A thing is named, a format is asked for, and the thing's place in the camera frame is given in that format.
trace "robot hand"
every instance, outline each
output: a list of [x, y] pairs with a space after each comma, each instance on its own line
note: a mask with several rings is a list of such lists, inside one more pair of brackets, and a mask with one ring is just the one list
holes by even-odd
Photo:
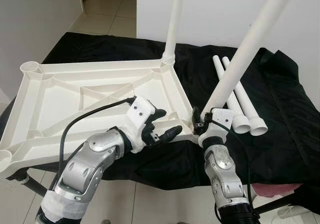
[[41, 203], [43, 213], [36, 223], [80, 223], [97, 189], [103, 172], [126, 152], [172, 141], [182, 131], [173, 127], [162, 135], [153, 132], [153, 121], [166, 115], [150, 101], [136, 97], [123, 126], [89, 137], [83, 148], [66, 164], [53, 191]]

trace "black fabric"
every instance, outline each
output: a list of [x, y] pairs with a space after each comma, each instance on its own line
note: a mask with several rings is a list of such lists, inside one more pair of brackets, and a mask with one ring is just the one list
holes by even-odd
[[[159, 59], [164, 43], [113, 36], [66, 33], [44, 60], [48, 63]], [[218, 77], [212, 56], [230, 59], [236, 49], [176, 45], [174, 69], [192, 106], [202, 109]], [[268, 132], [239, 135], [249, 153], [252, 182], [320, 182], [320, 114], [299, 83], [298, 66], [280, 51], [260, 49], [241, 79]], [[6, 123], [6, 114], [0, 123]], [[229, 135], [226, 145], [243, 183], [247, 181], [244, 152]], [[189, 141], [145, 148], [115, 161], [104, 179], [131, 179], [162, 189], [209, 185], [203, 149]], [[37, 168], [56, 170], [56, 164]]]
[[320, 186], [319, 185], [302, 185], [294, 191], [292, 205], [300, 205], [304, 208], [320, 214]]

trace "black cable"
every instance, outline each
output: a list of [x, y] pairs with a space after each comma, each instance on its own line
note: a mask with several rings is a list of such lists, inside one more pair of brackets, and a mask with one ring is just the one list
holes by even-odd
[[50, 185], [48, 190], [53, 190], [55, 185], [56, 185], [56, 183], [57, 183], [57, 181], [58, 181], [58, 173], [56, 173], [55, 177], [53, 178], [53, 180], [51, 182], [51, 185]]
[[65, 163], [68, 163], [77, 153], [78, 151], [80, 151], [80, 149], [84, 146], [85, 143], [82, 143], [80, 146], [78, 146], [74, 152], [72, 152], [72, 154], [69, 156], [69, 158], [66, 160]]
[[219, 215], [218, 215], [218, 209], [217, 209], [217, 204], [215, 203], [214, 204], [214, 213], [216, 214], [216, 218], [218, 219], [218, 221], [220, 221], [220, 223], [222, 223], [222, 220], [221, 220], [221, 218], [219, 217]]
[[130, 104], [132, 104], [133, 103], [133, 101], [135, 100], [135, 97], [133, 97], [133, 98], [126, 98], [126, 99], [124, 99], [124, 100], [121, 100], [121, 101], [118, 101], [118, 102], [115, 102], [115, 103], [112, 103], [112, 104], [109, 104], [109, 105], [105, 105], [105, 106], [101, 106], [101, 107], [99, 107], [99, 108], [97, 108], [97, 109], [94, 109], [94, 110], [91, 110], [91, 111], [89, 111], [88, 113], [86, 113], [86, 114], [83, 114], [83, 115], [81, 115], [81, 116], [79, 116], [78, 118], [76, 118], [76, 119], [74, 119], [72, 122], [70, 122], [67, 126], [66, 126], [66, 128], [64, 129], [64, 132], [62, 133], [62, 136], [61, 136], [61, 141], [60, 141], [60, 152], [59, 152], [59, 164], [58, 164], [58, 175], [57, 175], [57, 180], [59, 180], [59, 178], [60, 178], [60, 176], [61, 176], [61, 174], [62, 174], [62, 172], [63, 172], [63, 168], [64, 168], [64, 144], [65, 144], [65, 137], [66, 137], [66, 135], [67, 135], [67, 132], [70, 130], [70, 128], [74, 125], [74, 124], [76, 124], [78, 121], [80, 121], [80, 120], [82, 120], [82, 119], [84, 119], [84, 118], [86, 118], [86, 117], [88, 117], [88, 116], [90, 116], [90, 115], [93, 115], [93, 114], [95, 114], [95, 113], [97, 113], [97, 112], [99, 112], [99, 111], [102, 111], [102, 110], [105, 110], [105, 109], [108, 109], [108, 108], [111, 108], [111, 107], [114, 107], [114, 106], [117, 106], [117, 105], [120, 105], [120, 104], [123, 104], [123, 103], [130, 103]]

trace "white pipe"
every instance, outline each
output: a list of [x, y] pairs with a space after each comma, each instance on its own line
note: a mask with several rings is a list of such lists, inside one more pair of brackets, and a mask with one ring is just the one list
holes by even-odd
[[267, 0], [264, 4], [258, 17], [251, 25], [247, 35], [236, 51], [230, 67], [226, 70], [223, 78], [219, 81], [205, 105], [201, 113], [202, 120], [205, 118], [206, 112], [209, 112], [212, 107], [221, 108], [225, 104], [287, 2], [288, 0]]
[[[222, 66], [222, 63], [218, 55], [215, 55], [212, 59], [213, 59], [213, 63], [214, 63], [216, 72], [218, 74], [218, 77], [219, 79], [221, 79], [225, 72]], [[228, 105], [228, 108], [234, 112], [233, 119], [232, 119], [233, 130], [235, 131], [235, 133], [243, 134], [250, 131], [251, 126], [248, 118], [244, 116], [244, 113], [242, 112], [240, 104], [235, 96], [236, 95], [232, 91], [229, 98], [226, 101], [226, 104]]]
[[170, 16], [168, 35], [166, 37], [166, 48], [162, 55], [162, 63], [173, 65], [175, 63], [175, 44], [177, 42], [177, 27], [181, 17], [184, 0], [173, 0], [172, 11]]
[[[225, 66], [225, 69], [227, 70], [230, 64], [229, 59], [227, 57], [223, 57], [222, 62]], [[250, 134], [254, 136], [265, 134], [268, 131], [268, 128], [264, 120], [261, 119], [258, 113], [256, 112], [254, 105], [252, 104], [249, 96], [247, 95], [240, 81], [235, 86], [234, 91], [239, 100], [241, 108], [244, 111], [244, 114], [249, 119], [251, 125]]]

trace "white plastic table frame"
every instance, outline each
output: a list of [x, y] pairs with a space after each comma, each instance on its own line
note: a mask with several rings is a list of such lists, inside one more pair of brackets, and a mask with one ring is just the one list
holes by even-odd
[[[202, 118], [211, 107], [224, 105], [287, 2], [267, 0], [201, 113]], [[183, 0], [173, 1], [166, 48], [160, 60], [24, 63], [20, 68], [23, 80], [0, 142], [0, 176], [9, 177], [23, 167], [58, 161], [60, 137], [69, 122], [88, 110], [133, 95], [167, 111], [155, 122], [156, 133], [181, 125], [182, 133], [174, 141], [188, 139], [197, 143], [192, 132], [192, 108], [173, 68], [182, 6]], [[127, 110], [123, 104], [74, 125], [66, 139], [64, 157], [89, 136], [121, 126]]]

